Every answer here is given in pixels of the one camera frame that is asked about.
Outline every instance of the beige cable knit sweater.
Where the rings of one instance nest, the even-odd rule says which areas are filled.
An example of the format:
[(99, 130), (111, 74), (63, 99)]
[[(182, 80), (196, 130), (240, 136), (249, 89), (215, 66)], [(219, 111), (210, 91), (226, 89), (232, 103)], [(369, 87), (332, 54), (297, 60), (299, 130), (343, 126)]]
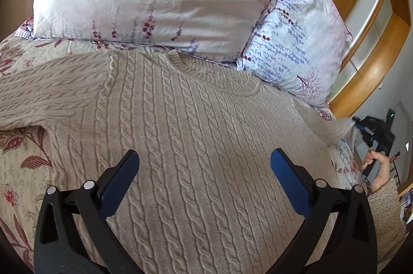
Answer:
[(326, 144), (291, 95), (177, 53), (74, 55), (2, 77), (0, 130), (27, 125), (47, 129), (61, 190), (139, 153), (137, 180), (109, 223), (146, 273), (267, 271), (302, 223), (270, 168), (277, 147), (336, 185)]

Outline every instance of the ribbed neckline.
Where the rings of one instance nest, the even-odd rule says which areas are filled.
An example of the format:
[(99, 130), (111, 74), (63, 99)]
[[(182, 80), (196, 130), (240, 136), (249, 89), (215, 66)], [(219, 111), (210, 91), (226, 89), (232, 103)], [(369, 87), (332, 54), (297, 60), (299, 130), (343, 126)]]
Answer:
[(185, 77), (232, 95), (255, 95), (261, 80), (250, 72), (236, 71), (218, 64), (172, 51), (166, 54), (169, 65)]

